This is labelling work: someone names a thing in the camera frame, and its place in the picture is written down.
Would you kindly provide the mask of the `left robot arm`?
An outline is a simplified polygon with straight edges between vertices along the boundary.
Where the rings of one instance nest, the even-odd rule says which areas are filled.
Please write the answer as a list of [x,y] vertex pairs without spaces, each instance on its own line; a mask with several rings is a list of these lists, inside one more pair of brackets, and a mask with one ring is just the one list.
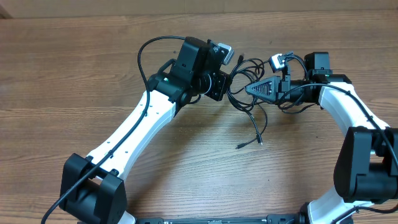
[[177,58],[149,78],[137,106],[104,143],[82,157],[72,154],[63,166],[60,198],[54,203],[82,223],[137,223],[127,211],[125,181],[152,138],[194,96],[220,101],[229,84],[222,65],[232,47],[184,37]]

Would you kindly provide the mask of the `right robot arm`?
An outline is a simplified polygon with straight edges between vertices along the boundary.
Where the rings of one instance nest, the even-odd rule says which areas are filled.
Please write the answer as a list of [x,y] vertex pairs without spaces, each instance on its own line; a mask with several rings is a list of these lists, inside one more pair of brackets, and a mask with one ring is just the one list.
[[297,214],[268,215],[266,223],[352,223],[361,210],[388,214],[375,204],[397,199],[397,129],[360,100],[351,80],[330,68],[328,52],[304,58],[289,52],[269,59],[274,75],[245,87],[255,99],[288,110],[318,105],[329,112],[345,137],[333,171],[334,186],[305,203]]

